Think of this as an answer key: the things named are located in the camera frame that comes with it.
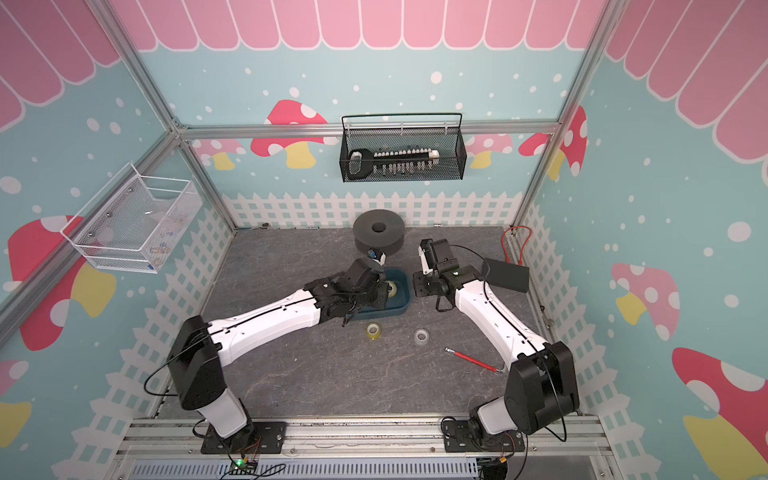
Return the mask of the teal plastic storage box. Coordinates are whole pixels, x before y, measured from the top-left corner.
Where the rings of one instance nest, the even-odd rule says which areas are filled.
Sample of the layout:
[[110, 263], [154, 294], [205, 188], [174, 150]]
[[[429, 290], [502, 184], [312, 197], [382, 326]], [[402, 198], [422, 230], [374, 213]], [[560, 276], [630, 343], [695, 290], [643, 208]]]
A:
[[369, 321], [395, 317], [403, 315], [407, 311], [413, 293], [411, 278], [402, 269], [386, 268], [385, 279], [396, 284], [397, 294], [393, 298], [388, 299], [387, 305], [383, 310], [362, 309], [354, 316], [354, 321]]

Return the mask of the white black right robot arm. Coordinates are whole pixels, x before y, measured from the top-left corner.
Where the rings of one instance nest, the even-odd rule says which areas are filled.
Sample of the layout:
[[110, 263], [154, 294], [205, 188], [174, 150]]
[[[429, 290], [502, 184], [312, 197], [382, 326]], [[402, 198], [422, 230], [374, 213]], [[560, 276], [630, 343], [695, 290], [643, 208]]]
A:
[[561, 341], [550, 343], [520, 321], [491, 289], [492, 262], [462, 264], [457, 246], [446, 239], [423, 239], [421, 269], [414, 274], [420, 297], [446, 299], [470, 318], [495, 347], [507, 372], [502, 396], [477, 407], [470, 424], [477, 434], [515, 430], [531, 435], [580, 410], [574, 356]]

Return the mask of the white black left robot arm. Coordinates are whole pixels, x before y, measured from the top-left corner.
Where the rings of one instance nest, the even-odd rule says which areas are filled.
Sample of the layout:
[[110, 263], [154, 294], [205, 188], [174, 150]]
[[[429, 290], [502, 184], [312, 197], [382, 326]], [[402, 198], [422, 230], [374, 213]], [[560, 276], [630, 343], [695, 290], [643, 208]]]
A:
[[264, 307], [210, 322], [187, 319], [167, 364], [181, 407], [200, 414], [222, 440], [248, 434], [250, 416], [228, 387], [224, 367], [294, 331], [334, 319], [347, 323], [365, 308], [381, 310], [388, 295], [383, 261], [365, 257]]

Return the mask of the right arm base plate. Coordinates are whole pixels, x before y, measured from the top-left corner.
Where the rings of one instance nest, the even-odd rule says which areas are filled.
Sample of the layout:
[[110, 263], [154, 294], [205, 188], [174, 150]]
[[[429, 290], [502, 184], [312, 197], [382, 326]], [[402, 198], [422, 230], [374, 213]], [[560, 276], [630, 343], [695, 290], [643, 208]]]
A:
[[525, 450], [521, 433], [506, 431], [489, 434], [475, 419], [460, 420], [445, 416], [440, 420], [440, 430], [447, 453], [498, 452], [511, 455]]

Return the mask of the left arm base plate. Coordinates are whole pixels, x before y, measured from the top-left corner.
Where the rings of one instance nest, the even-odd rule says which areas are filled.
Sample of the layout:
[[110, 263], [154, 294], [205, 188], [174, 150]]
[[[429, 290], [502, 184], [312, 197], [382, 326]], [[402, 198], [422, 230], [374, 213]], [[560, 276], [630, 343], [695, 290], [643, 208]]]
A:
[[203, 455], [280, 454], [286, 439], [286, 422], [270, 421], [248, 424], [228, 439], [222, 439], [209, 427], [200, 453]]

